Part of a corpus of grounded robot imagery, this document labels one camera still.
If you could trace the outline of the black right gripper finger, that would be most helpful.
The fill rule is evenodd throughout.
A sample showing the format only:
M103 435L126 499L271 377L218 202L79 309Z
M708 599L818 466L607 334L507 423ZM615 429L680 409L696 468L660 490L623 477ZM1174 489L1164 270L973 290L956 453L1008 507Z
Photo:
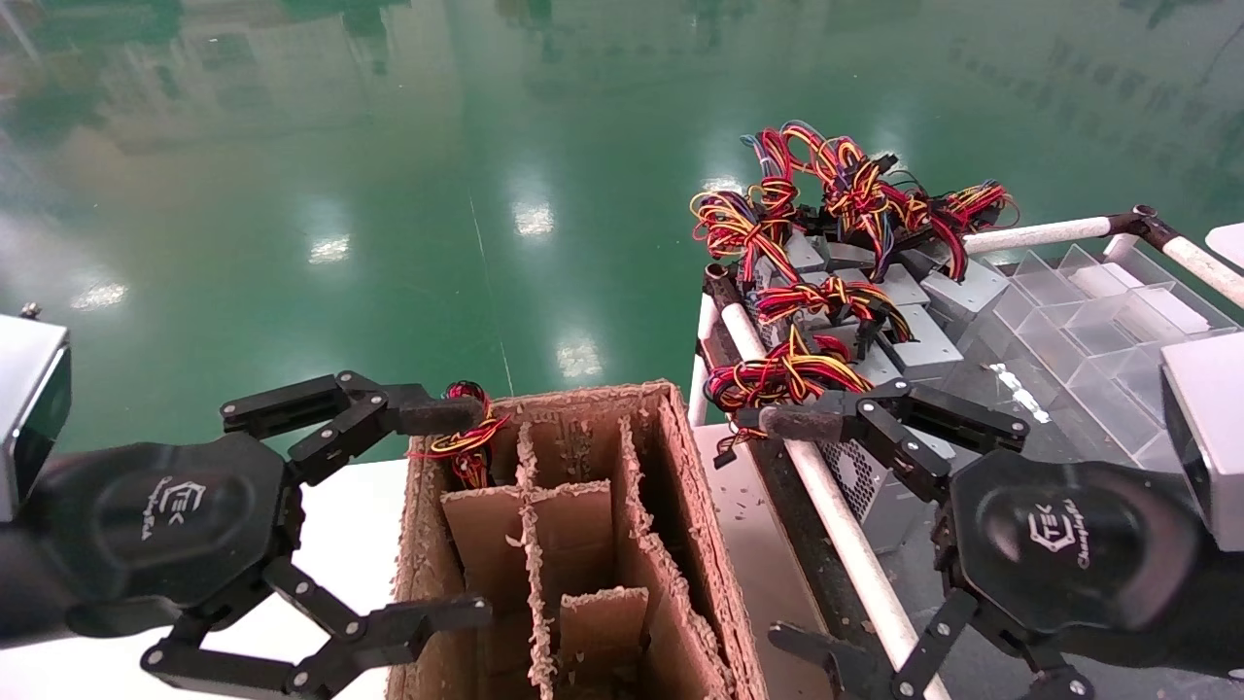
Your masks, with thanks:
M774 404L760 409L758 421L766 434L790 441L857 441L926 504L945 501L950 461L921 434L986 455L1021 453L1030 433L1021 418L911 380L884 382L866 393L829 390L812 404Z

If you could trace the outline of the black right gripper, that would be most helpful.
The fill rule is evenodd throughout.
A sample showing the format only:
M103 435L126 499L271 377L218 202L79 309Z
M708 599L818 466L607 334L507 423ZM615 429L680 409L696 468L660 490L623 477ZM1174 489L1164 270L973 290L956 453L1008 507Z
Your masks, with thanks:
M950 475L950 579L1029 635L1137 633L1159 624L1215 558L1186 480L1101 461L990 453ZM841 699L924 699L982 601L953 589L898 666L778 620L768 642L825 671ZM1093 699L1052 648L1021 647L1021 699Z

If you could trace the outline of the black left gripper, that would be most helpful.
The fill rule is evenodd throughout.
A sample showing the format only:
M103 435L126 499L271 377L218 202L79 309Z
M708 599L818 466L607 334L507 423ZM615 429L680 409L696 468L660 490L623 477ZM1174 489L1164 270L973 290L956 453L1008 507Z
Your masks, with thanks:
M387 435L452 435L484 417L470 395L345 371L223 403L224 431L246 435L52 458L25 504L25 638L108 639L175 620L142 669L243 699L333 699L361 674L415 663L435 634L489 625L490 604L466 596L356 615L289 558L305 518L296 482L323 482ZM261 443L305 426L286 464ZM202 647L271 591L328 634L315 654L286 663Z

